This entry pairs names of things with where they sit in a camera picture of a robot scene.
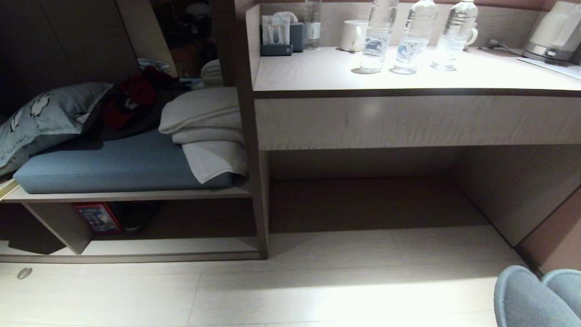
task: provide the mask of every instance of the electric kettle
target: electric kettle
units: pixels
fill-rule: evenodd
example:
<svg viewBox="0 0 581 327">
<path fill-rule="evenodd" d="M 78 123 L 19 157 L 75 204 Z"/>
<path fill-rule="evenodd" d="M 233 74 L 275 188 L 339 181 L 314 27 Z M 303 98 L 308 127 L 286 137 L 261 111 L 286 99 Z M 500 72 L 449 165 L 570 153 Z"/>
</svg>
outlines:
<svg viewBox="0 0 581 327">
<path fill-rule="evenodd" d="M 541 20 L 522 55 L 555 65 L 564 64 L 581 44 L 581 4 L 557 1 Z"/>
</svg>

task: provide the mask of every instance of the plastic water bottle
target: plastic water bottle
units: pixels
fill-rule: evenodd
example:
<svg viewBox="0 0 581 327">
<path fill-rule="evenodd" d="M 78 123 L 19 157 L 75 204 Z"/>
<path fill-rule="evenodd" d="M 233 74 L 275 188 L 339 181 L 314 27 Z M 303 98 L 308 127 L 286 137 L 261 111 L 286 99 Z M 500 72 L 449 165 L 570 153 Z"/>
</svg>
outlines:
<svg viewBox="0 0 581 327">
<path fill-rule="evenodd" d="M 371 8 L 365 47 L 361 54 L 361 72 L 378 73 L 383 67 L 399 0 L 375 0 Z"/>
<path fill-rule="evenodd" d="M 306 26 L 306 35 L 304 46 L 305 49 L 319 49 L 319 39 L 321 38 L 321 1 L 322 0 L 304 0 L 306 2 L 307 12 L 304 16 Z"/>
<path fill-rule="evenodd" d="M 478 16 L 474 0 L 462 0 L 450 9 L 448 21 L 437 43 L 436 53 L 430 67 L 438 70 L 456 70 L 455 64 L 464 50 L 472 27 Z"/>
<path fill-rule="evenodd" d="M 436 16 L 437 7 L 433 0 L 419 0 L 411 7 L 392 72 L 416 73 L 417 59 L 428 46 Z"/>
</svg>

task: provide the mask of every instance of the white mug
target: white mug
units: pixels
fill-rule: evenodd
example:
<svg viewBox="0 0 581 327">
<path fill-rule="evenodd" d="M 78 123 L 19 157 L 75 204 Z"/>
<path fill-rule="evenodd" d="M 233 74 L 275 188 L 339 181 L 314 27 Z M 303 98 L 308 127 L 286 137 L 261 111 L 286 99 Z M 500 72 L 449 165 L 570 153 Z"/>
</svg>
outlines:
<svg viewBox="0 0 581 327">
<path fill-rule="evenodd" d="M 464 50 L 468 49 L 468 46 L 476 41 L 478 37 L 478 30 L 476 29 L 476 23 L 472 26 L 472 29 L 468 32 L 468 41 L 464 44 Z"/>
<path fill-rule="evenodd" d="M 367 26 L 366 20 L 346 20 L 343 23 L 341 49 L 350 52 L 363 51 Z"/>
</svg>

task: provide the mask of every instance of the blue mattress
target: blue mattress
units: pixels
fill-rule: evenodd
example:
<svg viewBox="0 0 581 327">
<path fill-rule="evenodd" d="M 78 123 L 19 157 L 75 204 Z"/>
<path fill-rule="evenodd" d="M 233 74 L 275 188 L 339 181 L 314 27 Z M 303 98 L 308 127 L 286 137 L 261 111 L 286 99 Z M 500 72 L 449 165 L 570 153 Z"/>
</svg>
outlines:
<svg viewBox="0 0 581 327">
<path fill-rule="evenodd" d="M 180 146 L 152 130 L 89 150 L 70 144 L 31 158 L 14 175 L 30 194 L 227 189 L 232 174 L 200 184 Z"/>
</svg>

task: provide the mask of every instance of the gray pillowcase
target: gray pillowcase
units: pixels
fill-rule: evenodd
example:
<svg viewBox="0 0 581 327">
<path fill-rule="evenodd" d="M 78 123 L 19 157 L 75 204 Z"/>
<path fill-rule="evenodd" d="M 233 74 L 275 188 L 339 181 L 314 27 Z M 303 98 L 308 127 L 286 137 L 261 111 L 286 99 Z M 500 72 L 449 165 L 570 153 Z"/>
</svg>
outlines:
<svg viewBox="0 0 581 327">
<path fill-rule="evenodd" d="M 40 94 L 0 126 L 0 176 L 18 170 L 30 155 L 84 131 L 91 112 L 113 87 L 83 83 Z"/>
</svg>

